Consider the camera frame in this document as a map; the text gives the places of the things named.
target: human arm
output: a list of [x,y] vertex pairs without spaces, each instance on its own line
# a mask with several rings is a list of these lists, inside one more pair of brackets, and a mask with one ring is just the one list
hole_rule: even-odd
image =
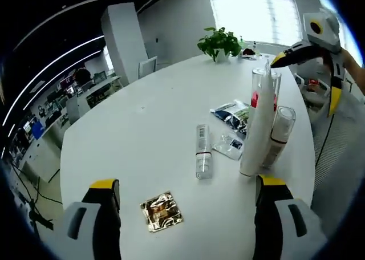
[[361,92],[365,95],[365,69],[358,65],[347,50],[342,49],[341,54],[343,55],[345,69],[352,76]]

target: desk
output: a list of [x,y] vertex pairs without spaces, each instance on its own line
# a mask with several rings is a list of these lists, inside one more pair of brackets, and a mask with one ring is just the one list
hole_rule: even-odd
[[[252,69],[264,65],[264,59],[215,64],[197,56],[130,84],[90,110],[64,136],[63,207],[81,201],[94,181],[117,178],[122,259],[251,259],[256,182],[239,173],[239,161],[217,152],[213,178],[196,179],[196,125],[209,124],[215,139],[229,132],[209,109],[234,99],[249,103]],[[309,117],[290,70],[278,71],[278,102],[294,108],[297,121],[275,173],[310,205],[315,158]],[[150,233],[139,204],[168,190],[184,222]]]
[[102,82],[98,83],[97,85],[95,85],[94,87],[91,87],[89,90],[87,90],[86,92],[84,92],[83,94],[81,94],[80,96],[78,96],[78,106],[79,106],[79,114],[80,117],[85,115],[89,110],[90,110],[90,106],[87,103],[87,98],[92,95],[93,93],[95,93],[97,90],[103,88],[104,86],[114,82],[115,80],[118,80],[120,87],[123,87],[121,85],[121,81],[120,81],[120,76],[113,76],[111,78],[105,79]]
[[69,122],[66,122],[64,126],[59,124],[60,118],[65,114],[66,109],[64,108],[61,111],[61,116],[44,130],[42,136],[30,143],[23,159],[20,161],[20,170],[27,166],[43,181],[49,182],[52,179],[60,169],[63,135],[70,126]]

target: pink object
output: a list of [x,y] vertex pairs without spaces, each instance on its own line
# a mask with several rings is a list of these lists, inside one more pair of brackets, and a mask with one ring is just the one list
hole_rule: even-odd
[[[253,108],[256,108],[258,101],[258,92],[254,91],[251,97],[251,106]],[[274,95],[274,112],[276,112],[276,109],[278,107],[278,98],[276,97],[276,94]]]

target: round table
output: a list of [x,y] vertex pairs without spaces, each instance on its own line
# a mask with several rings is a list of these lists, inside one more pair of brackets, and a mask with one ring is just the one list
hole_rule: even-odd
[[[209,110],[240,99],[250,102],[256,61],[215,64],[201,55],[138,80],[115,93],[65,133],[60,185],[63,207],[81,201],[95,181],[120,181],[122,259],[249,259],[255,247],[256,182],[240,162],[213,152],[213,178],[198,180],[196,126],[209,124],[213,139],[230,129]],[[314,189],[310,121],[289,68],[282,73],[279,105],[297,114],[275,175],[308,205]],[[171,191],[184,222],[150,233],[140,203]]]

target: black cable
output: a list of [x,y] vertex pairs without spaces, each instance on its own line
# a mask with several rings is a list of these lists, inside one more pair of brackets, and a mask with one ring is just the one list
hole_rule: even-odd
[[62,202],[60,202],[60,201],[58,201],[58,200],[55,200],[55,199],[52,199],[52,198],[46,197],[46,196],[42,195],[39,191],[38,191],[38,193],[39,193],[39,195],[40,195],[41,197],[43,197],[44,199],[47,199],[47,200],[49,200],[49,201],[53,201],[53,202],[56,202],[56,203],[58,203],[58,204],[63,205],[63,204],[62,204]]
[[[15,165],[15,164],[13,164],[13,166],[17,169],[17,170],[19,170],[21,173],[22,173],[22,171]],[[37,188],[36,187],[34,187],[33,185],[32,185],[32,187],[36,190],[36,199],[35,199],[35,202],[34,203],[37,203],[37,201],[38,201],[38,195],[40,195],[41,197],[43,197],[44,199],[46,199],[46,200],[49,200],[49,201],[52,201],[52,202],[55,202],[55,203],[58,203],[58,204],[61,204],[61,205],[63,205],[62,204],[62,202],[60,202],[60,201],[58,201],[58,200],[55,200],[55,199],[52,199],[52,198],[49,198],[49,197],[46,197],[46,196],[44,196],[42,193],[40,193],[40,191],[39,191],[39,182],[40,182],[40,178],[38,177],[38,183],[37,183]]]
[[319,152],[319,155],[318,155],[317,161],[316,161],[316,163],[315,163],[315,167],[317,167],[318,162],[319,162],[319,159],[320,159],[320,157],[321,157],[321,155],[322,155],[323,149],[324,149],[324,147],[325,147],[325,145],[326,145],[326,141],[327,141],[328,135],[330,134],[330,130],[331,130],[331,126],[332,126],[332,122],[333,122],[333,118],[334,118],[334,116],[335,116],[335,115],[333,114],[333,115],[332,115],[332,118],[331,118],[330,126],[328,127],[329,129],[327,130],[327,134],[326,134],[325,140],[323,141],[323,144],[322,144],[322,147],[321,147],[321,151]]
[[17,173],[17,171],[14,169],[14,165],[15,164],[12,164],[13,166],[11,166],[12,167],[12,169],[14,170],[14,173],[18,176],[18,178],[19,178],[19,180],[21,181],[21,183],[23,184],[23,186],[24,186],[24,188],[25,188],[25,190],[27,191],[27,193],[28,193],[28,195],[29,195],[29,198],[30,198],[30,202],[29,201],[27,201],[27,199],[26,198],[24,198],[27,202],[28,202],[28,204],[30,205],[30,208],[31,208],[31,212],[29,213],[29,217],[30,217],[30,219],[31,219],[31,224],[32,224],[32,226],[33,226],[33,229],[34,229],[34,233],[35,233],[35,235],[38,237],[38,238],[40,238],[39,237],[39,232],[38,232],[38,228],[37,228],[37,222],[36,222],[36,219],[35,219],[35,216],[39,216],[39,219],[41,219],[41,220],[46,220],[41,214],[40,214],[40,211],[38,210],[38,208],[35,206],[35,202],[34,202],[34,200],[33,200],[33,198],[32,198],[32,196],[31,196],[31,194],[30,194],[30,192],[29,192],[29,190],[28,190],[28,188],[27,188],[27,186],[25,185],[25,183],[23,182],[23,180],[21,179],[21,177],[20,177],[20,175]]

